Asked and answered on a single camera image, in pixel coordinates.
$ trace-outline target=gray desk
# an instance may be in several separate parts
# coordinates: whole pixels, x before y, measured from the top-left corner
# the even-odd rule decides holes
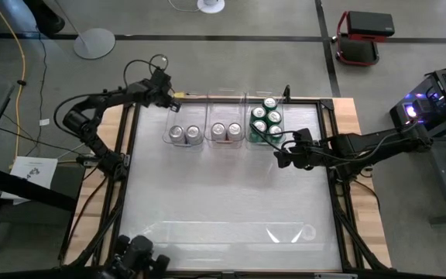
[[[313,105],[286,105],[284,121],[320,139]],[[165,128],[166,109],[141,109],[120,234],[151,239],[171,270],[341,269],[324,168],[279,169],[246,142],[186,150]]]

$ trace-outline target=wooden table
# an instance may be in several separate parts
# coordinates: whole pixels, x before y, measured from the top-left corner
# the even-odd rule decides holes
[[[355,110],[354,99],[352,98],[333,98],[335,117],[337,120],[338,131],[340,133],[361,133],[357,112]],[[130,134],[130,126],[132,122],[133,109],[130,110],[129,120],[127,121],[125,137],[122,152],[125,152],[127,146],[127,139]],[[98,134],[104,142],[113,149],[116,142],[118,127],[120,122],[120,115],[122,114],[122,107],[117,106],[106,111],[103,122],[99,126]],[[328,127],[328,133],[331,134],[331,127]],[[89,197],[91,192],[99,185],[103,176],[97,171],[92,174],[84,183],[79,198],[77,211],[75,212],[75,219],[78,212],[82,209],[85,200]],[[372,180],[359,176],[359,182],[366,184],[371,189]],[[118,186],[115,186],[112,201],[116,200],[118,194]],[[104,186],[85,210],[84,216],[78,224],[78,227],[73,235],[70,248],[67,251],[65,263],[68,264],[77,258],[78,254],[86,247],[91,238],[98,229],[99,220],[101,218],[102,205],[105,200]],[[364,239],[371,251],[378,257],[378,259],[386,266],[391,266],[388,249],[386,247],[385,235],[383,232],[383,225],[378,211],[378,205],[375,197],[364,189],[362,186],[351,183],[351,197],[354,208],[355,221],[359,235]],[[345,232],[345,241],[347,243],[348,258],[351,264],[354,264],[354,253],[352,249],[352,241]],[[102,250],[101,261],[105,260],[109,248],[110,235],[105,237],[105,244]]]

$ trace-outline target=can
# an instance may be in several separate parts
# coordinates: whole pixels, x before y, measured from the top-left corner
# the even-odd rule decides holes
[[[263,132],[263,133],[266,132],[267,126],[266,126],[266,123],[264,121],[256,120],[255,122],[252,123],[252,125],[254,125],[260,132]],[[249,138],[250,138],[251,142],[253,142],[253,143],[262,143],[263,140],[262,140],[261,136],[264,136],[264,135],[259,135],[254,130],[254,128],[251,127],[251,133],[249,134]]]
[[[221,141],[221,140],[226,140],[226,128],[225,125],[221,124],[221,123],[215,123],[212,127],[211,127],[211,139],[212,140],[217,140],[217,141]]]
[[[184,128],[180,126],[173,126],[169,132],[171,143],[174,144],[185,144],[185,132]]]
[[[273,125],[269,128],[269,133],[270,134],[276,134],[276,133],[281,133],[283,132],[282,128],[278,125]],[[272,143],[279,143],[280,140],[282,139],[283,134],[279,134],[279,135],[271,135],[269,136],[269,141]]]
[[[185,133],[185,137],[187,138],[187,142],[190,145],[201,144],[204,137],[202,136],[201,130],[197,126],[190,126],[187,128],[187,132]]]
[[[254,108],[251,111],[251,123],[254,123],[256,120],[264,120],[266,118],[266,110],[262,107]]]
[[[268,97],[262,101],[262,106],[266,110],[266,112],[271,112],[276,109],[276,107],[278,106],[278,102],[275,98]]]
[[[278,125],[282,122],[282,115],[277,111],[269,112],[266,116],[266,124],[268,127]]]
[[[238,123],[232,123],[226,131],[228,140],[238,141],[242,139],[242,127]]]

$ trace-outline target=yellow cable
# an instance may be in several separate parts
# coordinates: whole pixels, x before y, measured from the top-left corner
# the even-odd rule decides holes
[[[3,14],[0,11],[0,16],[5,22],[6,26],[8,27],[9,31],[12,33],[13,38],[15,38],[16,44],[19,45],[20,54],[22,54],[22,78],[21,80],[25,80],[25,55],[23,54],[22,45],[20,44],[19,38],[16,37],[15,32],[13,32],[12,27],[9,25],[8,21],[6,21],[6,18],[3,16]],[[16,96],[16,104],[15,104],[15,110],[16,110],[16,144],[15,144],[15,159],[19,155],[19,137],[20,137],[20,111],[19,111],[19,104],[20,104],[20,95],[22,94],[23,85],[19,86],[19,93]]]

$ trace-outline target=can lid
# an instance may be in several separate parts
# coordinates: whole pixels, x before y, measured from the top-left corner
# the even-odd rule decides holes
[[[170,136],[172,137],[181,137],[184,134],[184,129],[180,126],[173,126],[170,129]]]
[[[199,128],[197,126],[190,126],[187,128],[187,136],[188,137],[196,137],[199,136]]]
[[[242,127],[238,123],[232,123],[228,127],[228,132],[232,135],[238,135],[242,131]]]
[[[283,132],[283,130],[278,125],[273,125],[269,128],[270,134],[281,133],[281,132]],[[273,135],[273,137],[281,137],[281,136],[282,136],[282,134]]]
[[[274,107],[276,107],[276,100],[275,100],[275,98],[271,98],[271,97],[269,97],[269,98],[265,98],[265,99],[264,99],[264,105],[265,105],[266,107],[268,107],[268,108],[274,108]]]
[[[264,110],[264,108],[257,107],[252,110],[252,114],[255,117],[263,117],[264,115],[266,115],[266,111]]]
[[[225,132],[225,125],[221,123],[215,123],[213,125],[213,128],[211,128],[211,131],[213,132],[213,134],[221,135],[222,133]]]
[[[261,132],[266,131],[266,123],[264,123],[262,120],[255,121],[253,125]]]
[[[273,122],[279,122],[282,119],[282,116],[279,112],[270,112],[268,113],[268,119]]]

